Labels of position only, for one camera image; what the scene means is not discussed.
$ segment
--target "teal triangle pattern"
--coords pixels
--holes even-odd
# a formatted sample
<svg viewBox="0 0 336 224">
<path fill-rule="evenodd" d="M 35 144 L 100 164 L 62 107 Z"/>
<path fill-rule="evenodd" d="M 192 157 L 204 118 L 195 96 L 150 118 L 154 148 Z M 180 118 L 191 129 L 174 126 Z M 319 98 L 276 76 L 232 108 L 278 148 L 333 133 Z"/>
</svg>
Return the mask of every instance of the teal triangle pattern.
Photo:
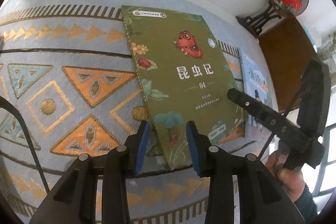
<svg viewBox="0 0 336 224">
<path fill-rule="evenodd" d="M 7 69 L 15 97 L 19 99 L 52 68 L 52 65 L 8 64 Z"/>
<path fill-rule="evenodd" d="M 41 147 L 38 145 L 35 138 L 30 133 L 29 135 L 35 150 L 41 150 Z M 0 124 L 0 138 L 4 138 L 5 140 L 21 146 L 29 147 L 19 122 L 10 113 L 6 115 Z"/>
</svg>

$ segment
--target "finger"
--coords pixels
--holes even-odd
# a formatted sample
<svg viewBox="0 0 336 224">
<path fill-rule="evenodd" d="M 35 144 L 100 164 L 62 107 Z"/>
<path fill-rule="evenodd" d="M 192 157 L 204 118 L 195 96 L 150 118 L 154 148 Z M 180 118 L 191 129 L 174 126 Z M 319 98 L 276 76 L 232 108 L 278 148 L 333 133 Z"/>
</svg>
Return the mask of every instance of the finger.
<svg viewBox="0 0 336 224">
<path fill-rule="evenodd" d="M 301 190 L 305 188 L 305 182 L 301 172 L 296 173 L 286 168 L 282 168 L 278 172 L 278 178 L 292 191 L 301 192 Z"/>
<path fill-rule="evenodd" d="M 277 160 L 278 160 L 278 152 L 274 151 L 271 155 L 269 155 L 268 160 L 265 164 L 266 168 L 268 169 L 268 171 L 271 172 L 273 176 L 275 176 L 274 165 L 277 163 Z"/>
</svg>

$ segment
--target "black stand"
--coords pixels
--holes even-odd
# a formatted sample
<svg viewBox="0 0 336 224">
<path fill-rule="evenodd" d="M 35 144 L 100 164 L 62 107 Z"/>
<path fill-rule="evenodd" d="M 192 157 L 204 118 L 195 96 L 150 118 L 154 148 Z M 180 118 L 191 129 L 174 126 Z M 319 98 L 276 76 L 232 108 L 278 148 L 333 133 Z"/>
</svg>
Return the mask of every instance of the black stand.
<svg viewBox="0 0 336 224">
<path fill-rule="evenodd" d="M 265 12 L 261 13 L 260 15 L 257 15 L 255 17 L 239 17 L 236 16 L 236 19 L 238 20 L 238 23 L 242 25 L 246 30 L 248 30 L 252 35 L 254 35 L 256 38 L 261 34 L 263 31 L 263 26 L 269 22 L 273 18 L 281 18 L 280 15 L 273 15 L 275 12 L 272 2 L 268 2 L 268 8 L 265 10 Z"/>
</svg>

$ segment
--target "publisher logo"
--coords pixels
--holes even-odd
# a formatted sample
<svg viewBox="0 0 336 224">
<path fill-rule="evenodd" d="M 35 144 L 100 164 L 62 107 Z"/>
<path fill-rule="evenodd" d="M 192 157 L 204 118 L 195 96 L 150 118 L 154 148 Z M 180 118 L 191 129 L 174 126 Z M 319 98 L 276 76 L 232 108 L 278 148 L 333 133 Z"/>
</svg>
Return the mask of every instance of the publisher logo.
<svg viewBox="0 0 336 224">
<path fill-rule="evenodd" d="M 133 11 L 133 15 L 135 16 L 142 16 L 142 17 L 161 17 L 166 18 L 167 15 L 165 13 L 159 13 L 159 12 L 150 12 L 150 11 Z"/>
</svg>

